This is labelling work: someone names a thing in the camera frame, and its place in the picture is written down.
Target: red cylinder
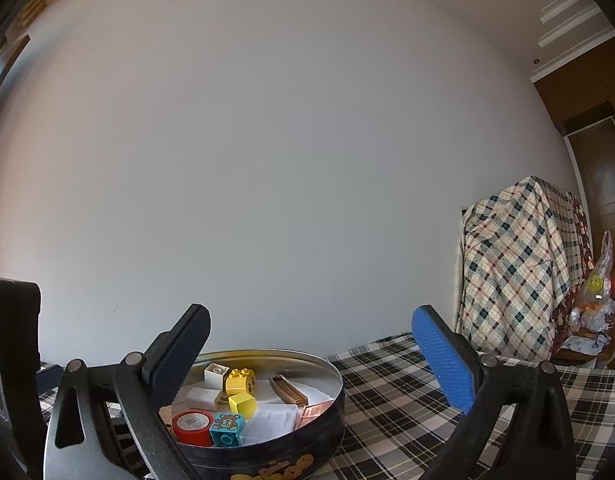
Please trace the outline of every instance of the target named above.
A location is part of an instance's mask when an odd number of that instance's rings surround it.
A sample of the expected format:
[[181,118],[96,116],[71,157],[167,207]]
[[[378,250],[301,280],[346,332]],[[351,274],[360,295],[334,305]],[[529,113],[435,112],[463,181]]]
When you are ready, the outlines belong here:
[[172,431],[176,440],[190,446],[210,447],[214,445],[209,428],[214,417],[201,410],[182,412],[172,418]]

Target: wooden door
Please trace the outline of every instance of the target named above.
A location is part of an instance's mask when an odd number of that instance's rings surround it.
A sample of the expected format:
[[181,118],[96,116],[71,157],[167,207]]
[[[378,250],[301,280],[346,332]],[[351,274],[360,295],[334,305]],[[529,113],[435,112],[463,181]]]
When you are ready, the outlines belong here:
[[599,257],[603,231],[609,230],[614,243],[615,274],[615,120],[608,118],[568,139],[588,203],[594,261]]

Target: bed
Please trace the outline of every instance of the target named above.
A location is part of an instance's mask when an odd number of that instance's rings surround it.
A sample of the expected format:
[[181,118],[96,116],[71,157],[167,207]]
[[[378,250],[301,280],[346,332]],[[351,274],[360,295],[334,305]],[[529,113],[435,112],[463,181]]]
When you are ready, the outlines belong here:
[[[313,478],[410,480],[422,475],[462,415],[447,403],[412,335],[384,338],[330,361],[345,382],[347,432],[338,453]],[[577,480],[585,480],[615,446],[615,370],[557,370],[572,419]],[[54,393],[41,396],[47,419]],[[114,407],[111,411],[118,413]],[[472,479],[494,461],[511,412],[501,412]]]

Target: plaid cloth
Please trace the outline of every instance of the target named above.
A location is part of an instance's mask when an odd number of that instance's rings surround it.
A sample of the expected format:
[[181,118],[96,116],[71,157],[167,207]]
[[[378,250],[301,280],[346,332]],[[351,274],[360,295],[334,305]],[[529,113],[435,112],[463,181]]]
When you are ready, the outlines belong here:
[[477,350],[551,357],[553,311],[587,271],[574,200],[529,176],[466,211],[455,331]]
[[[381,339],[330,361],[343,375],[347,428],[337,454],[313,478],[412,480],[422,475],[462,415],[447,404],[412,334]],[[572,419],[577,480],[585,480],[615,446],[615,370],[556,369]],[[48,419],[54,395],[41,400]],[[118,405],[110,412],[117,415]],[[471,478],[491,466],[511,413],[511,408],[501,412]]]
[[583,211],[583,206],[576,197],[573,197],[572,205],[574,207],[574,221],[576,225],[576,232],[579,238],[579,246],[581,248],[581,265],[583,269],[583,275],[580,277],[580,282],[573,281],[570,283],[570,290],[563,301],[552,311],[552,322],[556,326],[556,333],[554,341],[552,342],[551,354],[555,356],[561,349],[565,340],[572,335],[568,320],[570,311],[574,306],[574,300],[579,293],[581,286],[587,280],[588,276],[594,269],[594,261],[591,257],[591,245],[590,237],[588,235],[587,218]]
[[[53,365],[44,361],[40,362],[41,370],[49,368],[50,366]],[[44,394],[40,394],[38,396],[38,400],[40,401],[40,411],[43,414],[43,420],[46,424],[49,424],[49,417],[52,416],[52,408],[54,407],[54,401],[56,400],[57,391],[58,388],[54,388],[53,390],[49,390]],[[115,404],[114,402],[108,402],[108,410],[110,410],[110,416],[112,417],[120,415],[120,406],[118,404]]]

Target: door frame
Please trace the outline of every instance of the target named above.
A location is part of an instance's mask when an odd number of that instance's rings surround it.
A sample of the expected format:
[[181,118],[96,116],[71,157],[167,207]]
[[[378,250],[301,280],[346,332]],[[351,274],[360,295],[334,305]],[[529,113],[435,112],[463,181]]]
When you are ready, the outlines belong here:
[[576,183],[579,187],[579,193],[581,195],[581,205],[583,206],[583,210],[585,211],[585,219],[587,220],[588,225],[588,233],[590,234],[590,251],[594,254],[594,240],[591,236],[591,224],[590,224],[590,210],[588,209],[587,196],[585,195],[585,188],[583,187],[583,179],[581,178],[581,171],[579,170],[579,165],[576,161],[576,156],[574,155],[574,150],[572,149],[572,143],[570,142],[569,137],[575,134],[580,134],[585,130],[589,130],[590,128],[594,128],[595,126],[599,126],[599,124],[603,124],[606,121],[612,121],[615,128],[615,116],[610,115],[609,117],[605,117],[604,119],[598,120],[592,124],[588,124],[578,130],[574,130],[573,132],[569,132],[563,136],[563,140],[565,140],[565,145],[567,146],[567,151],[570,154],[570,159],[572,160],[572,165],[574,167],[574,174],[576,176]]

